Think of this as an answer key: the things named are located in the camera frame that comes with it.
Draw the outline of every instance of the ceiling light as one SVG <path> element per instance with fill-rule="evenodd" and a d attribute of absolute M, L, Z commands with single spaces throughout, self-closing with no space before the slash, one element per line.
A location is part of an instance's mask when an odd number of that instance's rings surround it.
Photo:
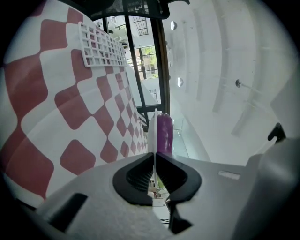
<path fill-rule="evenodd" d="M 174 31 L 177 28 L 177 23 L 172 21 L 171 22 L 171 30 Z"/>
<path fill-rule="evenodd" d="M 180 77 L 177 78 L 177 85 L 178 87 L 181 87 L 183 85 L 183 80 Z"/>

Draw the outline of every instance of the white grid basket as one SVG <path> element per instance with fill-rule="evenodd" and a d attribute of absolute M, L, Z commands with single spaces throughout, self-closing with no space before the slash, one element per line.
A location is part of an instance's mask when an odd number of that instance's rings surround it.
<path fill-rule="evenodd" d="M 79 39 L 84 65 L 90 67 L 125 66 L 123 45 L 107 33 L 79 22 Z"/>

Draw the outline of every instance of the red and white checkered cloth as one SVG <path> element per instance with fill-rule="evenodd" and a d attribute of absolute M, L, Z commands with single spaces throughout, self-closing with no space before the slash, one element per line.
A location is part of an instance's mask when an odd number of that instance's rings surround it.
<path fill-rule="evenodd" d="M 2 171 L 32 206 L 87 169 L 147 151 L 124 67 L 86 68 L 78 22 L 95 26 L 62 2 L 44 2 L 0 69 Z"/>

